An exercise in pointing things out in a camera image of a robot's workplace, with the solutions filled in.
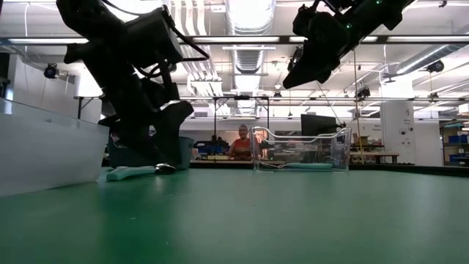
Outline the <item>frosted white plastic bin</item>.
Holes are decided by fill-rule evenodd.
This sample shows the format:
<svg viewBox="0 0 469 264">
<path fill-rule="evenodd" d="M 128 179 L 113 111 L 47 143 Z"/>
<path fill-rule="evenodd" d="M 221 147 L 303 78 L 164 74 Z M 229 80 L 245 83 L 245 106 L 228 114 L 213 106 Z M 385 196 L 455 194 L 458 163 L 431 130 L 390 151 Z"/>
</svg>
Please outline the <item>frosted white plastic bin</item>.
<svg viewBox="0 0 469 264">
<path fill-rule="evenodd" d="M 0 98 L 0 197 L 95 181 L 108 128 Z"/>
</svg>

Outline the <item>person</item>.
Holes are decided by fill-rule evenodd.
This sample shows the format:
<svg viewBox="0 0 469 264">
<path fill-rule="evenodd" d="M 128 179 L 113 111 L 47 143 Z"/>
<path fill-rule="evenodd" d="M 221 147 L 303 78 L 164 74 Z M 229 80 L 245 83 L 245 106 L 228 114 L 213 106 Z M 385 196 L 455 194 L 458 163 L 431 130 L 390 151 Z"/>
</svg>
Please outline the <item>person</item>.
<svg viewBox="0 0 469 264">
<path fill-rule="evenodd" d="M 251 159 L 251 141 L 248 137 L 248 128 L 241 125 L 238 128 L 239 138 L 234 140 L 229 148 L 228 156 L 234 160 L 247 161 Z"/>
</svg>

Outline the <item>clear plastic bin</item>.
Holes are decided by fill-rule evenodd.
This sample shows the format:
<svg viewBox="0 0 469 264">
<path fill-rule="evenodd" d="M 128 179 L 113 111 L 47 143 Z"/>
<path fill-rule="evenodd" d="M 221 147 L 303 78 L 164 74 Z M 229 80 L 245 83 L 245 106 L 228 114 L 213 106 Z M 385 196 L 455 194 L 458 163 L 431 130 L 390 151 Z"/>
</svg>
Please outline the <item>clear plastic bin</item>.
<svg viewBox="0 0 469 264">
<path fill-rule="evenodd" d="M 251 158 L 256 171 L 333 172 L 347 171 L 350 162 L 351 130 L 319 136 L 279 136 L 264 127 L 253 127 Z M 331 169 L 298 169 L 290 164 L 332 164 Z"/>
</svg>

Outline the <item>green table mat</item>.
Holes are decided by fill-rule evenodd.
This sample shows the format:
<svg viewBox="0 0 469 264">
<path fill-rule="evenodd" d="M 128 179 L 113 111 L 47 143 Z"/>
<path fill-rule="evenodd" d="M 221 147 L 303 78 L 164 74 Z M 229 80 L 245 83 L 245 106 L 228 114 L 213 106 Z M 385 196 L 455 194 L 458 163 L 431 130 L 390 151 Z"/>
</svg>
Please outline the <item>green table mat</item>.
<svg viewBox="0 0 469 264">
<path fill-rule="evenodd" d="M 0 198 L 0 264 L 469 264 L 469 178 L 190 169 Z"/>
</svg>

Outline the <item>shelf with blue bins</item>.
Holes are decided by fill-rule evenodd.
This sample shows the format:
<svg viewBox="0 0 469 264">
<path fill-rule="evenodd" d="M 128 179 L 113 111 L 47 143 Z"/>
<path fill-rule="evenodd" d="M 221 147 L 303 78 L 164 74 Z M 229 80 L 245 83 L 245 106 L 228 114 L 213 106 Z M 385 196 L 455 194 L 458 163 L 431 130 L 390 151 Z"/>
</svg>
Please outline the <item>shelf with blue bins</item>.
<svg viewBox="0 0 469 264">
<path fill-rule="evenodd" d="M 469 122 L 445 122 L 440 126 L 445 166 L 469 167 Z"/>
</svg>

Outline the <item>black monitor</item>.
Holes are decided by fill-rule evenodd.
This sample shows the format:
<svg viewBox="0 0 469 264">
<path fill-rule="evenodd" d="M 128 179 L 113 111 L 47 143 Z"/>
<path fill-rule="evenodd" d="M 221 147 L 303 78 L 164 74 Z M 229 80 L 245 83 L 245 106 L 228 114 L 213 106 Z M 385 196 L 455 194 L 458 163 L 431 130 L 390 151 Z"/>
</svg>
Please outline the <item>black monitor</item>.
<svg viewBox="0 0 469 264">
<path fill-rule="evenodd" d="M 300 120 L 303 136 L 319 136 L 320 134 L 337 132 L 338 125 L 334 117 L 302 114 Z"/>
</svg>

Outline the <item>silver ventilation duct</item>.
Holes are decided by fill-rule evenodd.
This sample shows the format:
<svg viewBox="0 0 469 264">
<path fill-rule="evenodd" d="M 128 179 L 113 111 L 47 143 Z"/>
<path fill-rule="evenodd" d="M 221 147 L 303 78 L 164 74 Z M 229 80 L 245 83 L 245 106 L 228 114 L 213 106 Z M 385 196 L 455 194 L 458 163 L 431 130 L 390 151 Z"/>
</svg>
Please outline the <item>silver ventilation duct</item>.
<svg viewBox="0 0 469 264">
<path fill-rule="evenodd" d="M 230 35 L 269 35 L 273 28 L 276 0 L 225 0 Z M 255 96 L 261 82 L 260 73 L 266 51 L 258 45 L 248 50 L 234 50 L 234 88 L 238 95 Z"/>
</svg>

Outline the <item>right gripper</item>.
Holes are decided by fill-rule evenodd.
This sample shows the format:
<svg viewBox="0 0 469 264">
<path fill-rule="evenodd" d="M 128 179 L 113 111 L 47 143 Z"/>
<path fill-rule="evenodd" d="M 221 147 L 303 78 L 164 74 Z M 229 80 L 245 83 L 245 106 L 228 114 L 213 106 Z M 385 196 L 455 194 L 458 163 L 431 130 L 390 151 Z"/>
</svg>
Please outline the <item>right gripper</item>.
<svg viewBox="0 0 469 264">
<path fill-rule="evenodd" d="M 303 37 L 302 53 L 292 63 L 287 77 L 283 80 L 286 89 L 312 81 L 325 83 L 332 71 L 340 64 L 340 57 L 352 42 L 350 30 L 356 19 L 354 11 L 359 1 L 329 1 L 334 11 L 318 11 L 316 1 L 310 7 L 302 5 L 292 22 L 292 31 Z"/>
</svg>

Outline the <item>wooden bench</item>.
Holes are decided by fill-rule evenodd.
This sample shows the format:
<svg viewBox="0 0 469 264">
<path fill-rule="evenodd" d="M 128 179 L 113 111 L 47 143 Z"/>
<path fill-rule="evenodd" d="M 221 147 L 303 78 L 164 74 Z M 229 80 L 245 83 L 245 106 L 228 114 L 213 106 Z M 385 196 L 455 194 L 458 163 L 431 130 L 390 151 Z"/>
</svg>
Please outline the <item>wooden bench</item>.
<svg viewBox="0 0 469 264">
<path fill-rule="evenodd" d="M 392 164 L 397 163 L 399 157 L 398 153 L 377 153 L 377 152 L 351 152 L 350 153 L 350 163 L 366 163 L 374 162 L 375 164 L 384 164 L 384 161 L 381 161 L 383 158 L 390 158 Z"/>
</svg>

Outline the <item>grey-blue plastic bin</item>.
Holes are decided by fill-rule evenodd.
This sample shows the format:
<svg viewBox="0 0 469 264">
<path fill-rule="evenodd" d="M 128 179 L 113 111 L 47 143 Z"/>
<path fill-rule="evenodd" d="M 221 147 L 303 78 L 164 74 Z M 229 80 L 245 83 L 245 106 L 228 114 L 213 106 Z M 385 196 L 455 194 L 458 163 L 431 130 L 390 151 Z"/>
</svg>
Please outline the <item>grey-blue plastic bin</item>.
<svg viewBox="0 0 469 264">
<path fill-rule="evenodd" d="M 181 136 L 179 138 L 180 142 L 180 152 L 181 152 L 181 162 L 176 165 L 177 170 L 186 170 L 191 164 L 192 158 L 192 148 L 194 141 L 191 138 Z M 139 166 L 150 166 L 156 165 L 158 161 L 151 161 L 137 152 L 128 149 L 123 146 L 119 146 L 114 140 L 108 138 L 108 159 L 111 167 L 115 168 L 118 166 L 129 166 L 129 167 L 139 167 Z"/>
</svg>

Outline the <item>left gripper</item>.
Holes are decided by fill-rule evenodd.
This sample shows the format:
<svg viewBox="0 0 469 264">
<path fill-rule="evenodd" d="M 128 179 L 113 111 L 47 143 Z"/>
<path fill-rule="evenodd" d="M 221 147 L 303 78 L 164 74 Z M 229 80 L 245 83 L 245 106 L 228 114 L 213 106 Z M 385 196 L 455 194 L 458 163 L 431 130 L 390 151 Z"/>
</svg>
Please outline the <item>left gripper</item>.
<svg viewBox="0 0 469 264">
<path fill-rule="evenodd" d="M 171 80 L 183 55 L 168 7 L 124 22 L 105 5 L 66 5 L 64 23 L 87 40 L 67 45 L 64 63 L 82 61 L 116 112 L 98 122 L 109 128 L 109 163 L 156 164 L 162 156 L 179 165 L 180 126 L 193 107 Z M 139 121 L 152 121 L 152 139 Z"/>
</svg>

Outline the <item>distant workbench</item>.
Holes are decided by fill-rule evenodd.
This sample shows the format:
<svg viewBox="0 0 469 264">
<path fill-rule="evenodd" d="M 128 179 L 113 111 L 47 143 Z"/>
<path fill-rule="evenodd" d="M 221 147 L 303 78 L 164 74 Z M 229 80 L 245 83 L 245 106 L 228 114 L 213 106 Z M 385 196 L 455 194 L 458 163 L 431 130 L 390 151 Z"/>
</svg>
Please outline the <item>distant workbench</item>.
<svg viewBox="0 0 469 264">
<path fill-rule="evenodd" d="M 252 164 L 252 160 L 235 159 L 226 154 L 225 148 L 196 146 L 192 149 L 192 164 Z"/>
</svg>

